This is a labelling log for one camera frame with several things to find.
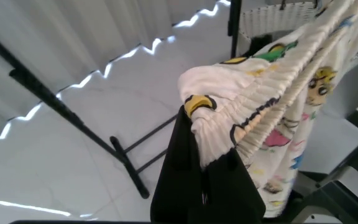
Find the curtain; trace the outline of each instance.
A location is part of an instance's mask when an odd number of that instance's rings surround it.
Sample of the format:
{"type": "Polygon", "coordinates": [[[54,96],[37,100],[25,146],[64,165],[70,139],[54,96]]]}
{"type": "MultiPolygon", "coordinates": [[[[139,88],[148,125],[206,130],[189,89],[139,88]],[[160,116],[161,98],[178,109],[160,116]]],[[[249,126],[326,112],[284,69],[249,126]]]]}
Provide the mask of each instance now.
{"type": "MultiPolygon", "coordinates": [[[[0,0],[0,42],[53,92],[137,45],[170,37],[172,25],[216,0],[0,0]]],[[[25,119],[39,99],[8,77],[0,57],[0,135],[6,121],[25,119]]]]}

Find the floor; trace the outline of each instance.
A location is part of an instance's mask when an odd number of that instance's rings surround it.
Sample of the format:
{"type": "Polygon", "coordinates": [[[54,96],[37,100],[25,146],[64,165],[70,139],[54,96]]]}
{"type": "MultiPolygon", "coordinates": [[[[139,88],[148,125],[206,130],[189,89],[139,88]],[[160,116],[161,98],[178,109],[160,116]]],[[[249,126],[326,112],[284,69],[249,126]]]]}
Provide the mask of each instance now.
{"type": "MultiPolygon", "coordinates": [[[[249,8],[262,4],[247,2],[249,8]]],[[[114,135],[124,148],[131,145],[177,113],[181,73],[229,57],[229,7],[223,2],[217,7],[215,16],[199,13],[193,26],[176,27],[175,38],[156,42],[153,55],[139,47],[115,60],[105,74],[94,72],[59,97],[102,139],[114,135]]],[[[136,167],[166,148],[172,128],[173,123],[129,153],[136,167]]],[[[329,172],[358,145],[358,129],[329,105],[314,130],[304,170],[329,172]]],[[[151,193],[162,162],[140,175],[151,193]]],[[[0,141],[0,224],[20,219],[147,221],[151,199],[140,197],[115,158],[44,104],[30,121],[12,121],[0,141]]]]}

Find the cloth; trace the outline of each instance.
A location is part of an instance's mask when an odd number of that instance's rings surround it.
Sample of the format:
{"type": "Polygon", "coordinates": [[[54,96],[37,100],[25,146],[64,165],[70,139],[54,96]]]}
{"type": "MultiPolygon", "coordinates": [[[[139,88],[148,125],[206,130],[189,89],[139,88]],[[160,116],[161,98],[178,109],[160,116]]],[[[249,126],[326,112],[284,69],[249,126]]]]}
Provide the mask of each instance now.
{"type": "Polygon", "coordinates": [[[200,166],[236,149],[266,204],[265,217],[281,214],[313,120],[357,52],[358,0],[335,0],[251,58],[182,74],[178,88],[200,166]]]}

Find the garment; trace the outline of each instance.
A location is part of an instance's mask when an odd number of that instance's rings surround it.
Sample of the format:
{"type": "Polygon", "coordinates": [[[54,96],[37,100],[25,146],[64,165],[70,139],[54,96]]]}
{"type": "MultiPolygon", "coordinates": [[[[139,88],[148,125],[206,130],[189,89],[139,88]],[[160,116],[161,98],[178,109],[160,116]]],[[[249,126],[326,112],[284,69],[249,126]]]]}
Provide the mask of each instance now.
{"type": "Polygon", "coordinates": [[[358,0],[335,0],[250,58],[182,74],[178,87],[200,166],[236,149],[265,202],[265,217],[278,216],[313,120],[357,52],[358,0]]]}

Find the black rod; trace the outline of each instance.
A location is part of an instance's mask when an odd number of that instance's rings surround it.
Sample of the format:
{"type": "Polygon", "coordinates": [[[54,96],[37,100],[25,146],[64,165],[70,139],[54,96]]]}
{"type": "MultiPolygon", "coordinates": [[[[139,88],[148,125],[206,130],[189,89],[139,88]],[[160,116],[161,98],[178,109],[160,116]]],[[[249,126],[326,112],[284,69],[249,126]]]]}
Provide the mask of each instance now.
{"type": "Polygon", "coordinates": [[[155,161],[163,157],[167,153],[168,149],[165,149],[164,151],[160,152],[160,154],[156,155],[153,159],[146,162],[144,165],[142,165],[139,169],[136,170],[137,173],[142,172],[144,169],[148,168],[151,164],[153,164],[155,161]]]}
{"type": "Polygon", "coordinates": [[[86,134],[94,142],[108,151],[112,156],[123,163],[129,161],[118,154],[111,146],[106,144],[99,136],[84,125],[82,120],[62,103],[44,84],[42,84],[13,54],[0,43],[0,56],[14,67],[9,76],[19,82],[24,88],[40,98],[45,104],[64,117],[68,122],[86,134]]]}
{"type": "Polygon", "coordinates": [[[239,24],[240,24],[240,14],[241,14],[241,0],[231,0],[230,6],[230,22],[229,26],[231,29],[228,30],[232,34],[231,39],[231,58],[236,57],[236,50],[237,50],[237,41],[239,36],[239,24]]]}
{"type": "Polygon", "coordinates": [[[156,127],[153,131],[149,132],[148,134],[146,134],[144,137],[142,137],[141,139],[139,139],[137,142],[135,142],[134,144],[132,144],[131,146],[129,146],[127,149],[124,150],[125,153],[128,153],[129,151],[133,150],[133,148],[135,148],[136,146],[138,146],[139,144],[141,144],[142,142],[144,142],[146,139],[148,139],[149,137],[151,137],[153,134],[155,134],[157,131],[160,131],[162,128],[164,128],[166,125],[168,125],[169,123],[171,123],[172,121],[174,121],[177,118],[177,114],[173,117],[171,117],[168,121],[162,123],[160,126],[156,127]]]}
{"type": "MultiPolygon", "coordinates": [[[[127,160],[129,160],[128,156],[124,152],[124,149],[122,148],[121,144],[119,143],[118,138],[111,136],[110,142],[111,142],[111,144],[113,144],[114,148],[116,148],[117,152],[120,155],[124,156],[127,160]]],[[[138,172],[135,170],[135,167],[132,165],[131,162],[124,164],[124,166],[127,169],[129,176],[135,183],[135,186],[136,186],[137,190],[139,191],[140,196],[142,196],[142,198],[144,198],[144,199],[148,198],[150,196],[150,193],[147,190],[146,186],[143,184],[142,180],[140,179],[138,172]]]]}

